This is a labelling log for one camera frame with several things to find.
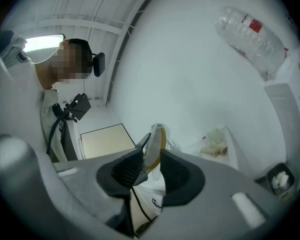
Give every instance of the large water bottle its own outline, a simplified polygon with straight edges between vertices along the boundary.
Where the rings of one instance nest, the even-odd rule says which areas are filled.
[[[285,60],[286,50],[275,33],[250,14],[223,7],[215,28],[220,37],[244,54],[267,79],[273,79]]]

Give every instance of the bottle label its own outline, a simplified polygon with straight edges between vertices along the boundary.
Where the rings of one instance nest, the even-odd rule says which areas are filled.
[[[254,32],[259,33],[260,29],[262,28],[262,23],[255,18],[253,18],[251,15],[246,14],[241,21],[242,24],[248,26],[250,29],[252,29]]]

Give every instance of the beige panel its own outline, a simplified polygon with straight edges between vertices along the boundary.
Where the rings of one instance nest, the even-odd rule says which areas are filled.
[[[122,124],[82,134],[81,139],[86,159],[135,147]]]

